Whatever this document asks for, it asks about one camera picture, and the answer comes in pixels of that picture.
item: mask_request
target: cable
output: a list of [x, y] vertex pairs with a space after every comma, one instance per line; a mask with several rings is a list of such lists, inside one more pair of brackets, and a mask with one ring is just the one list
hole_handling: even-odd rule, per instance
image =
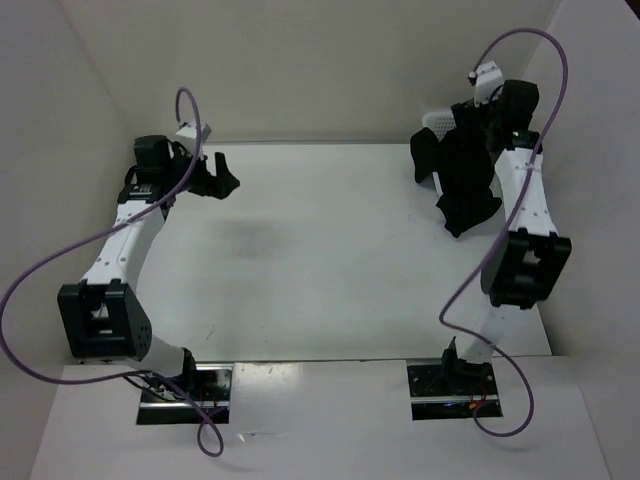
[[[540, 149], [540, 146], [542, 145], [542, 140], [547, 135], [547, 132], [549, 131], [549, 128], [551, 127], [551, 124], [555, 120], [556, 115], [558, 114], [558, 111], [560, 110], [560, 106], [562, 105], [562, 101], [564, 100], [564, 95], [565, 95], [565, 93], [567, 91], [567, 82], [568, 82], [568, 77], [569, 77], [569, 64], [567, 62], [567, 56], [566, 56], [566, 54], [564, 52], [564, 49], [562, 48], [562, 45], [560, 45], [560, 42], [558, 42], [558, 40], [556, 40], [553, 36], [551, 36], [550, 34], [545, 32], [544, 30], [539, 30], [537, 28], [524, 27], [524, 28], [516, 28], [516, 29], [513, 29], [513, 30], [509, 30], [508, 32], [503, 33], [498, 38], [496, 38], [493, 42], [491, 42], [491, 44], [482, 53], [482, 55], [480, 56], [479, 60], [477, 61], [477, 63], [473, 67], [473, 71], [475, 72], [478, 69], [478, 66], [482, 63], [482, 61], [485, 59], [487, 54], [493, 49], [493, 47], [496, 46], [496, 44], [498, 44], [503, 39], [505, 39], [507, 37], [510, 37], [511, 35], [518, 34], [518, 33], [531, 33], [533, 35], [538, 35], [540, 37], [543, 37], [543, 38], [549, 40], [549, 42], [551, 42], [551, 44], [554, 46], [554, 48], [558, 51], [558, 54], [560, 55], [560, 61], [562, 62], [562, 84], [560, 85], [560, 93], [558, 94], [558, 99], [556, 100], [556, 104], [553, 107], [553, 110], [551, 111], [551, 115], [549, 115], [549, 119], [547, 120], [547, 123], [545, 123], [544, 127], [542, 128], [542, 131], [540, 132], [540, 137], [538, 138], [538, 141], [536, 142], [535, 146], [531, 150], [531, 157], [529, 158], [529, 165], [533, 165], [533, 163], [535, 162], [535, 159], [536, 159], [536, 152], [538, 152], [538, 150]], [[486, 255], [484, 256], [482, 261], [478, 264], [478, 266], [462, 282], [462, 284], [453, 293], [453, 295], [451, 295], [451, 298], [449, 300], [447, 300], [447, 302], [445, 303], [444, 307], [442, 307], [442, 310], [440, 311], [440, 314], [438, 316], [438, 319], [439, 319], [440, 323], [442, 325], [444, 325], [445, 327], [449, 327], [449, 328], [451, 328], [453, 330], [457, 330], [458, 332], [463, 332], [463, 333], [466, 333], [466, 334], [471, 335], [473, 337], [476, 337], [476, 338], [482, 340], [487, 345], [489, 345], [489, 347], [491, 347], [494, 351], [496, 351], [500, 355], [502, 355], [505, 358], [505, 360], [507, 360], [513, 366], [513, 368], [515, 368], [516, 372], [518, 372], [518, 375], [520, 375], [520, 378], [522, 379], [522, 382], [524, 383], [524, 386], [527, 389], [527, 395], [529, 397], [529, 412], [528, 412], [527, 417], [524, 420], [524, 422], [519, 427], [515, 428], [514, 430], [511, 430], [511, 431], [508, 431], [508, 432], [494, 432], [494, 431], [489, 430], [488, 428], [484, 427], [480, 423], [480, 421], [478, 420], [478, 411], [482, 407], [487, 405], [489, 402], [484, 402], [482, 405], [479, 405], [477, 408], [475, 408], [473, 410], [473, 419], [476, 422], [476, 425], [480, 428], [480, 430], [482, 430], [483, 432], [485, 432], [485, 433], [487, 433], [487, 434], [489, 434], [489, 435], [491, 435], [493, 437], [512, 437], [514, 435], [519, 434], [525, 428], [527, 428], [527, 426], [529, 426], [529, 424], [531, 423], [531, 419], [533, 418], [533, 412], [534, 412], [534, 408], [535, 408], [535, 401], [534, 401], [534, 398], [533, 398], [533, 390], [531, 389], [531, 384], [529, 383], [529, 380], [527, 379], [526, 375], [524, 374], [524, 372], [522, 371], [520, 366], [516, 363], [516, 361], [511, 356], [507, 355], [501, 348], [499, 348], [497, 345], [494, 345], [491, 342], [491, 340], [489, 340], [487, 337], [481, 335], [480, 333], [474, 332], [473, 330], [471, 330], [469, 328], [461, 327], [459, 325], [455, 325], [453, 323], [448, 322], [447, 320], [445, 320], [445, 315], [447, 314], [447, 312], [449, 311], [451, 306], [455, 303], [455, 301], [460, 297], [460, 295], [462, 295], [462, 292], [464, 292], [467, 289], [469, 284], [478, 276], [478, 274], [487, 265], [487, 263], [491, 260], [491, 258], [493, 258], [493, 256], [497, 253], [498, 249], [502, 245], [502, 242], [506, 238], [507, 233], [509, 231], [509, 226], [511, 225], [511, 223], [513, 223], [513, 220], [515, 219], [516, 215], [518, 214], [518, 211], [520, 210], [520, 206], [522, 205], [522, 202], [524, 200], [524, 196], [527, 193], [527, 188], [529, 188], [529, 183], [531, 182], [531, 174], [532, 174], [532, 170], [531, 169], [527, 170], [527, 175], [526, 175], [526, 177], [524, 179], [524, 184], [522, 185], [522, 190], [520, 190], [520, 195], [518, 195], [516, 203], [513, 206], [513, 210], [511, 210], [511, 213], [509, 214], [509, 217], [507, 218], [507, 221], [505, 222], [504, 227], [502, 228], [502, 230], [498, 234], [498, 237], [495, 239], [495, 241], [491, 245], [491, 248], [489, 248], [489, 251], [486, 253]]]
[[91, 235], [90, 237], [87, 237], [84, 240], [80, 240], [80, 241], [78, 241], [78, 242], [76, 242], [76, 243], [74, 243], [72, 245], [69, 245], [68, 247], [65, 247], [65, 248], [63, 248], [61, 250], [58, 250], [57, 252], [54, 252], [54, 253], [48, 255], [47, 257], [43, 258], [42, 260], [36, 262], [31, 267], [29, 267], [27, 270], [25, 270], [20, 275], [18, 275], [18, 277], [11, 283], [11, 285], [9, 285], [9, 288], [7, 288], [7, 291], [3, 294], [2, 299], [0, 300], [0, 348], [2, 348], [2, 351], [9, 358], [11, 363], [13, 363], [18, 369], [22, 370], [24, 373], [26, 373], [27, 375], [29, 375], [29, 376], [37, 379], [37, 380], [40, 380], [40, 381], [46, 382], [46, 383], [51, 383], [51, 384], [54, 384], [54, 385], [88, 385], [88, 384], [93, 384], [93, 383], [105, 382], [107, 380], [113, 380], [115, 378], [136, 377], [136, 376], [139, 376], [139, 375], [142, 375], [142, 374], [154, 375], [162, 383], [164, 383], [168, 388], [170, 388], [175, 393], [177, 393], [181, 398], [184, 398], [185, 401], [187, 403], [189, 403], [189, 405], [191, 405], [196, 410], [198, 415], [200, 415], [202, 417], [202, 419], [204, 421], [204, 424], [209, 425], [213, 429], [213, 431], [215, 432], [216, 436], [218, 437], [218, 441], [220, 442], [219, 451], [218, 452], [211, 452], [211, 451], [207, 450], [204, 447], [204, 445], [202, 444], [202, 439], [200, 438], [201, 437], [202, 428], [198, 429], [198, 437], [197, 437], [198, 446], [200, 447], [200, 449], [202, 450], [202, 452], [204, 454], [206, 454], [206, 455], [208, 455], [210, 457], [219, 457], [222, 454], [222, 452], [224, 451], [224, 441], [222, 440], [222, 435], [220, 434], [220, 431], [218, 430], [218, 427], [215, 425], [215, 423], [213, 423], [213, 421], [211, 420], [209, 415], [202, 408], [200, 408], [200, 406], [198, 406], [197, 403], [194, 402], [187, 395], [187, 393], [184, 390], [182, 390], [180, 387], [178, 387], [172, 380], [163, 377], [159, 373], [151, 372], [151, 371], [144, 371], [144, 370], [134, 370], [134, 371], [131, 371], [131, 372], [115, 373], [115, 374], [112, 374], [112, 375], [105, 375], [105, 376], [96, 377], [96, 378], [86, 378], [86, 379], [82, 379], [82, 380], [65, 380], [65, 379], [60, 379], [60, 378], [47, 377], [46, 375], [43, 375], [43, 374], [33, 370], [31, 367], [29, 367], [28, 365], [23, 363], [13, 353], [13, 351], [11, 350], [9, 345], [7, 344], [7, 340], [5, 338], [4, 330], [3, 330], [3, 323], [2, 323], [3, 319], [4, 319], [4, 312], [5, 312], [5, 309], [7, 307], [7, 303], [9, 303], [9, 299], [11, 298], [11, 295], [13, 295], [13, 293], [20, 286], [20, 284], [22, 282], [24, 282], [36, 270], [39, 270], [40, 268], [44, 267], [48, 263], [52, 262], [53, 260], [65, 255], [65, 254], [67, 254], [69, 252], [77, 250], [78, 248], [84, 247], [85, 245], [87, 245], [87, 244], [89, 244], [91, 242], [95, 242], [96, 240], [99, 240], [101, 238], [108, 237], [109, 235], [112, 235], [112, 234], [114, 234], [116, 232], [119, 232], [120, 230], [122, 230], [124, 228], [127, 228], [130, 224], [132, 224], [136, 220], [139, 220], [140, 218], [144, 217], [145, 215], [147, 215], [151, 211], [155, 210], [156, 208], [159, 208], [165, 202], [172, 201], [173, 197], [175, 197], [178, 193], [180, 193], [180, 191], [182, 190], [182, 187], [185, 185], [185, 183], [189, 179], [189, 177], [191, 175], [191, 172], [193, 172], [193, 169], [196, 166], [196, 162], [197, 162], [198, 158], [200, 158], [200, 155], [202, 154], [202, 133], [201, 133], [202, 126], [201, 126], [201, 122], [200, 122], [200, 112], [198, 110], [198, 105], [196, 103], [196, 99], [195, 99], [195, 97], [193, 96], [193, 94], [191, 93], [191, 91], [188, 88], [180, 87], [178, 89], [178, 92], [176, 93], [176, 101], [175, 101], [175, 104], [176, 104], [176, 116], [177, 116], [178, 119], [180, 118], [180, 97], [182, 96], [182, 94], [185, 94], [187, 96], [187, 98], [189, 99], [190, 103], [191, 103], [191, 107], [193, 109], [194, 121], [195, 121], [195, 124], [196, 124], [196, 142], [195, 142], [195, 145], [196, 145], [195, 150], [196, 151], [194, 152], [193, 158], [191, 159], [191, 162], [189, 163], [189, 166], [187, 167], [187, 170], [184, 173], [183, 177], [160, 200], [158, 200], [157, 202], [151, 204], [148, 208], [145, 208], [143, 211], [135, 214], [134, 216], [129, 218], [126, 222], [122, 222], [122, 223], [119, 223], [117, 225], [114, 225], [113, 227], [111, 227], [111, 228], [109, 228], [107, 230], [104, 230], [102, 232], [99, 232], [99, 233], [96, 233], [94, 235]]
[[133, 380], [131, 380], [129, 377], [122, 377], [122, 379], [124, 381], [126, 381], [127, 383], [129, 383], [130, 385], [136, 387], [138, 390], [142, 390], [144, 393], [151, 395], [154, 398], [157, 398], [158, 400], [162, 400], [163, 402], [169, 402], [170, 400], [168, 398], [163, 397], [162, 395], [160, 395], [159, 393], [155, 392], [151, 387], [149, 386], [143, 386], [143, 385], [139, 385], [136, 382], [134, 382]]

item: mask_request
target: gray wall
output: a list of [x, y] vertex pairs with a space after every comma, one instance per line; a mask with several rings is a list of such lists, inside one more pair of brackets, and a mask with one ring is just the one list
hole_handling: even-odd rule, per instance
[[[407, 141], [508, 28], [557, 0], [60, 0], [136, 133], [172, 133], [193, 88], [217, 140]], [[496, 51], [507, 74], [534, 38]]]
[[[640, 21], [623, 0], [564, 0], [549, 28], [566, 49], [566, 101], [545, 142], [553, 219], [574, 251], [542, 308], [555, 352], [574, 357], [613, 478], [640, 472]], [[559, 60], [542, 45], [526, 77], [540, 85], [538, 124], [558, 92]]]
[[[46, 253], [111, 223], [131, 136], [55, 0], [0, 2], [0, 63], [4, 292]], [[9, 304], [7, 341], [41, 372], [58, 375], [68, 358], [56, 293], [78, 280], [94, 252], [46, 267]], [[3, 479], [28, 478], [54, 393], [0, 354]]]

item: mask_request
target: white wall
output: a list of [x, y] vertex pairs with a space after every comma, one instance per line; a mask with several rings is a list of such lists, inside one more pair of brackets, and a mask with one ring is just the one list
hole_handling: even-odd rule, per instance
[[[45, 253], [112, 221], [132, 136], [55, 0], [0, 2], [0, 63], [4, 292]], [[7, 340], [42, 372], [58, 375], [68, 358], [56, 293], [77, 281], [92, 252], [47, 267], [9, 305]], [[54, 393], [0, 355], [2, 478], [28, 478]]]
[[[217, 140], [400, 140], [469, 94], [499, 33], [557, 0], [61, 0], [126, 118], [171, 133], [193, 88]], [[496, 51], [524, 70], [534, 38]]]
[[[545, 188], [574, 250], [541, 308], [556, 353], [575, 359], [615, 479], [640, 471], [640, 21], [622, 0], [564, 0], [549, 31], [570, 64], [565, 103], [545, 142]], [[538, 125], [555, 101], [559, 60], [541, 45]]]

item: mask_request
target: white table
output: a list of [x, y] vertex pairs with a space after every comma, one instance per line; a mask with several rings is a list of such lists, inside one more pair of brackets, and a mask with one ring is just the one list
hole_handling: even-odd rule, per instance
[[[215, 460], [196, 447], [195, 425], [136, 426], [139, 392], [123, 381], [60, 387], [31, 480], [609, 478], [569, 361], [519, 363], [536, 411], [510, 439], [470, 419], [412, 421], [403, 361], [237, 364], [226, 450]], [[70, 366], [64, 378], [118, 370]], [[483, 422], [506, 431], [527, 399], [505, 360], [494, 371], [505, 416]]]
[[[225, 201], [181, 195], [149, 252], [138, 297], [154, 334], [199, 361], [439, 357], [448, 296], [504, 213], [459, 240], [408, 145], [209, 146], [242, 185]], [[472, 326], [478, 283], [450, 313]], [[459, 337], [459, 350], [470, 339]], [[537, 309], [501, 345], [549, 355]]]

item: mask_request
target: wall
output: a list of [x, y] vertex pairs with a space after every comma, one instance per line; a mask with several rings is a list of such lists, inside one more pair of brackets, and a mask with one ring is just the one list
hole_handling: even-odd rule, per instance
[[[564, 0], [549, 31], [567, 52], [570, 83], [545, 142], [545, 188], [574, 251], [542, 318], [555, 352], [574, 357], [612, 476], [637, 478], [640, 21], [623, 0]], [[541, 125], [560, 82], [550, 46], [526, 78], [540, 86]]]
[[[34, 261], [113, 220], [132, 137], [60, 6], [0, 2], [0, 290]], [[33, 367], [58, 375], [68, 347], [55, 303], [96, 248], [36, 274], [4, 319], [7, 341]], [[2, 478], [28, 478], [55, 387], [0, 355]]]
[[[136, 133], [171, 133], [179, 85], [217, 140], [405, 142], [429, 108], [469, 95], [466, 72], [508, 28], [544, 27], [557, 0], [61, 0]], [[536, 39], [501, 46], [524, 70]]]

